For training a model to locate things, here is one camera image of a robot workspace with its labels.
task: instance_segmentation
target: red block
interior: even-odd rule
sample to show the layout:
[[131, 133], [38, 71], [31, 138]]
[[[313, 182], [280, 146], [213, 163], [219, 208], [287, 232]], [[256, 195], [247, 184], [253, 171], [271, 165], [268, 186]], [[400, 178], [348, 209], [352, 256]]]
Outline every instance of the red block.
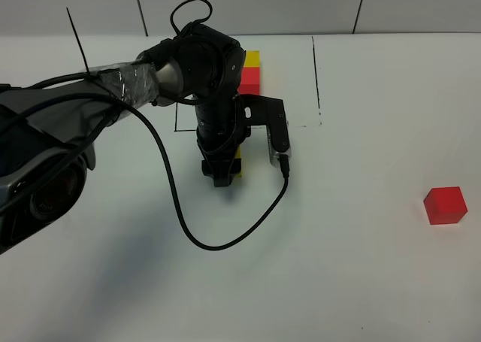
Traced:
[[430, 224], [453, 224], [467, 213], [466, 203], [458, 186], [433, 188], [424, 200]]
[[239, 94], [261, 94], [261, 69], [242, 69], [242, 79], [238, 89]]

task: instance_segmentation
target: white table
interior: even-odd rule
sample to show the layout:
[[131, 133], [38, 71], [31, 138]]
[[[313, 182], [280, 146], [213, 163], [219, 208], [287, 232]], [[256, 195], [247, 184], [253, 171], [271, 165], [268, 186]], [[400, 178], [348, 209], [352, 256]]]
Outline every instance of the white table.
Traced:
[[[481, 37], [314, 37], [320, 117], [310, 36], [239, 40], [261, 50], [262, 92], [289, 118], [290, 184], [265, 224], [223, 252], [190, 244], [156, 145], [129, 117], [99, 137], [72, 210], [0, 256], [0, 340], [479, 340]], [[156, 42], [83, 38], [91, 65]], [[0, 50], [0, 80], [17, 85], [82, 66], [73, 37]], [[214, 189], [175, 108], [142, 111], [201, 241], [237, 237], [277, 196], [265, 130], [243, 144], [243, 178]], [[446, 185], [468, 215], [430, 226], [422, 199]]]

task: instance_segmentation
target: robotic arm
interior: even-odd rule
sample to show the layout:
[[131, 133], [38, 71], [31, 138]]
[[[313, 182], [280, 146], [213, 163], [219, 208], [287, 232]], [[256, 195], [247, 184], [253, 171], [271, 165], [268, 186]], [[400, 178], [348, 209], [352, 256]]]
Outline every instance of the robotic arm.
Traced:
[[[201, 1], [209, 5], [210, 16], [210, 3]], [[249, 231], [229, 244], [206, 246], [190, 234], [183, 221], [165, 150], [150, 125], [164, 157], [180, 223], [193, 243], [209, 250], [231, 247], [274, 209], [289, 176], [290, 144], [283, 101], [239, 95], [245, 60], [239, 42], [202, 24], [208, 17], [180, 31], [173, 15], [177, 36], [145, 50], [134, 62], [57, 77], [25, 89], [0, 84], [0, 253], [74, 205], [86, 181], [86, 170], [95, 167], [93, 140], [105, 126], [130, 113], [149, 127], [137, 111], [147, 103], [195, 105], [201, 170], [213, 179], [214, 186], [229, 186], [241, 172], [236, 153], [250, 136], [251, 126], [267, 126], [271, 163], [281, 167], [286, 180], [279, 197]], [[80, 81], [45, 89], [75, 80]]]

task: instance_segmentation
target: yellow block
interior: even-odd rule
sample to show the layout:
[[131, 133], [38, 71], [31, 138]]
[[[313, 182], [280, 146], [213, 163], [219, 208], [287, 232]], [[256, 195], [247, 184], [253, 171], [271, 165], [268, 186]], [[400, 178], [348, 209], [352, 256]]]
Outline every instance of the yellow block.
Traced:
[[[240, 159], [241, 158], [241, 147], [238, 147], [237, 152], [235, 152], [235, 159]], [[242, 178], [242, 169], [240, 170], [240, 173], [235, 176], [236, 178]]]
[[261, 67], [261, 52], [258, 50], [246, 51], [245, 68], [260, 68]]

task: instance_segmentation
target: black cable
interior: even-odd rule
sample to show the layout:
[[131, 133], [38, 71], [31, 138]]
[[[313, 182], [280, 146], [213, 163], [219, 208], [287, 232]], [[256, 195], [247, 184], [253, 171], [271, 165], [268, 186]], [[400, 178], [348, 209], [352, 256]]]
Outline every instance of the black cable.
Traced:
[[[108, 95], [103, 95], [103, 94], [77, 93], [77, 94], [63, 95], [63, 96], [60, 96], [58, 98], [53, 98], [53, 99], [44, 101], [40, 104], [35, 105], [34, 107], [31, 107], [31, 108], [23, 111], [22, 113], [18, 114], [17, 116], [12, 118], [9, 122], [7, 122], [4, 125], [3, 128], [0, 128], [0, 135], [5, 133], [12, 125], [14, 125], [15, 123], [19, 123], [21, 120], [24, 120], [26, 117], [32, 115], [33, 113], [37, 113], [38, 111], [43, 110], [47, 107], [51, 107], [55, 104], [60, 104], [60, 103], [66, 102], [66, 101], [74, 100], [74, 99], [86, 99], [86, 98], [91, 98], [91, 99], [96, 100], [96, 101], [104, 101], [104, 102], [107, 102], [109, 104], [119, 105], [122, 108], [124, 108], [125, 110], [134, 114], [149, 129], [150, 134], [152, 134], [154, 140], [157, 143], [157, 147], [159, 148], [159, 151], [162, 155], [162, 159], [164, 161], [165, 172], [167, 173], [169, 186], [171, 188], [172, 199], [174, 200], [174, 207], [175, 207], [175, 211], [177, 213], [177, 217], [179, 219], [180, 226], [182, 227], [182, 230], [185, 233], [185, 235], [187, 236], [187, 238], [191, 242], [193, 242], [197, 247], [202, 248], [203, 250], [225, 250], [225, 249], [227, 249], [229, 247], [232, 247], [235, 244], [241, 242], [243, 239], [248, 237], [252, 232], [254, 232], [262, 224], [262, 222], [264, 222], [264, 220], [268, 217], [268, 215], [271, 213], [271, 211], [277, 206], [280, 199], [286, 193], [287, 186], [288, 186], [288, 183], [289, 183], [289, 160], [287, 159], [287, 156], [282, 155], [280, 157], [280, 165], [281, 165], [281, 171], [283, 172], [283, 176], [284, 176], [284, 185], [283, 185], [283, 188], [280, 191], [280, 194], [274, 200], [272, 205], [266, 210], [266, 212], [261, 216], [261, 218], [249, 230], [247, 230], [247, 232], [242, 234], [240, 237], [234, 239], [233, 241], [231, 241], [227, 244], [223, 244], [221, 246], [209, 246], [209, 245], [203, 244], [197, 238], [194, 237], [194, 235], [190, 232], [189, 227], [187, 227], [185, 219], [183, 218], [182, 209], [180, 207], [179, 196], [177, 194], [177, 188], [175, 186], [174, 174], [172, 172], [171, 163], [168, 160], [167, 151], [165, 150], [164, 144], [162, 143], [162, 139], [159, 137], [159, 134], [157, 133], [157, 131], [153, 127], [153, 125], [150, 123], [150, 121], [140, 111], [138, 111], [137, 109], [135, 109], [131, 105], [126, 104], [123, 101], [120, 101], [116, 98], [110, 97]], [[109, 123], [109, 122], [110, 122], [110, 120], [107, 121], [107, 118], [104, 118], [102, 120], [102, 122], [99, 123], [99, 125], [97, 125], [95, 127], [94, 132], [92, 132], [92, 134], [87, 138], [88, 140], [86, 139], [80, 146], [81, 147], [85, 146], [87, 144], [87, 142], [90, 141], [92, 138], [95, 140], [95, 138], [97, 137], [97, 135], [95, 135], [95, 133], [96, 132], [100, 133], [101, 129], [104, 128], [103, 123], [106, 123], [105, 125], [107, 125], [107, 123]], [[75, 148], [74, 150], [72, 150], [68, 154], [68, 156], [73, 157], [74, 154], [77, 154], [80, 150], [80, 146]], [[66, 161], [67, 161], [66, 158], [67, 158], [67, 156], [64, 159], [62, 159], [58, 164], [66, 163]], [[54, 170], [53, 168], [51, 170], [52, 174], [58, 173], [58, 172], [60, 172], [60, 170], [57, 170], [57, 169]], [[17, 197], [14, 200], [12, 199], [12, 201], [9, 201], [7, 204], [4, 204], [0, 207], [0, 215], [2, 215], [3, 213], [6, 213], [7, 209], [12, 207], [12, 204], [16, 204], [16, 203], [21, 202], [21, 200], [19, 200]]]
[[185, 4], [188, 4], [190, 2], [204, 2], [209, 7], [209, 15], [207, 15], [207, 17], [205, 17], [203, 19], [197, 19], [197, 20], [193, 21], [192, 24], [191, 24], [191, 27], [197, 26], [198, 24], [202, 24], [202, 23], [208, 21], [210, 19], [210, 16], [212, 15], [212, 11], [213, 11], [212, 4], [208, 0], [185, 0], [183, 3], [181, 3], [179, 6], [177, 6], [174, 9], [174, 11], [172, 11], [172, 14], [171, 14], [171, 25], [172, 25], [172, 28], [174, 29], [176, 35], [180, 35], [180, 30], [179, 30], [179, 28], [177, 28], [177, 25], [175, 25], [175, 22], [174, 22], [175, 12], [177, 10], [179, 10], [182, 6], [184, 6]]
[[80, 43], [80, 38], [78, 37], [77, 30], [75, 29], [74, 21], [72, 20], [72, 16], [70, 15], [70, 10], [67, 8], [68, 19], [70, 20], [70, 25], [72, 30], [75, 34], [75, 39], [77, 39], [77, 45], [80, 49], [80, 53], [82, 54], [83, 64], [85, 65], [85, 70], [87, 74], [90, 74], [89, 65], [87, 64], [87, 58], [85, 57], [85, 53], [83, 52], [82, 44]]
[[87, 73], [67, 74], [67, 75], [62, 75], [60, 77], [53, 77], [51, 79], [41, 81], [40, 83], [36, 83], [32, 86], [27, 87], [26, 89], [43, 89], [43, 88], [47, 88], [48, 86], [52, 86], [60, 83], [66, 83], [68, 81], [86, 79], [88, 77], [89, 77], [89, 74]]

